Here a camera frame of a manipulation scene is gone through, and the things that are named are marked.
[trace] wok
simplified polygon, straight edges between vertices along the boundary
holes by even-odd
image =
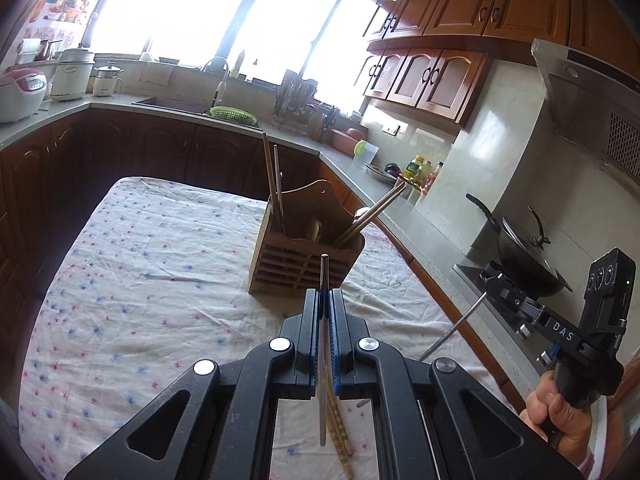
[[[563,288],[573,292],[562,275],[542,254],[544,244],[549,244],[551,241],[545,237],[542,222],[532,208],[529,207],[529,211],[535,216],[540,231],[537,238],[526,234],[506,217],[498,222],[489,208],[475,196],[467,193],[466,198],[480,208],[491,229],[498,234],[500,263],[504,267],[504,273],[515,285],[534,300],[553,296]]]

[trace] countertop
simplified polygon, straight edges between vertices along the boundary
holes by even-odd
[[[48,104],[48,110],[39,110],[36,114],[16,123],[0,125],[0,150],[32,131],[89,107],[179,119],[205,126],[215,126],[238,134],[260,137],[260,132],[255,129],[182,112],[133,104],[147,97],[115,94],[105,98],[88,94],[75,101],[47,101],[44,105]],[[354,164],[351,157],[338,152],[331,146],[315,142],[304,135],[295,135],[279,130],[271,124],[271,118],[258,118],[258,120],[261,128],[273,142],[317,155],[366,205],[373,204],[389,191],[389,184],[374,180],[367,175],[364,168]],[[454,264],[472,266],[474,263],[438,231],[427,218],[416,212],[406,200],[399,198],[380,215],[380,219],[412,253],[461,313],[466,312],[476,302],[478,297],[453,269]],[[500,363],[519,393],[526,397],[530,391],[535,389],[540,376],[503,325],[485,304],[470,316],[468,322]]]

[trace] pink and white rice cooker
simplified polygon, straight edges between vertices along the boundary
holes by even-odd
[[[46,91],[47,78],[33,68],[0,76],[0,123],[12,123],[35,113]]]

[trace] finger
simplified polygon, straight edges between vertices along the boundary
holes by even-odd
[[[591,415],[574,408],[560,394],[549,406],[549,418],[558,430],[575,442],[588,438],[590,434]]]
[[[527,413],[534,424],[542,424],[548,415],[548,406],[541,402],[535,392],[531,392],[525,400]]]
[[[529,426],[533,431],[536,432],[537,436],[539,436],[542,440],[544,440],[545,442],[548,442],[548,437],[546,436],[545,432],[542,431],[540,429],[540,427],[538,427],[536,424],[534,424],[531,419],[529,418],[529,413],[527,413],[527,410],[522,410],[522,412],[520,413],[520,419],[527,425]]]
[[[551,404],[558,394],[558,385],[554,381],[554,371],[550,370],[542,374],[536,387],[536,397],[547,406]]]

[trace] plate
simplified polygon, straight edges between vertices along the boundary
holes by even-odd
[[[388,184],[394,184],[396,182],[396,178],[394,176],[389,175],[385,171],[382,171],[380,168],[372,166],[371,164],[365,165],[365,171],[369,176],[372,176],[380,182],[386,182]]]

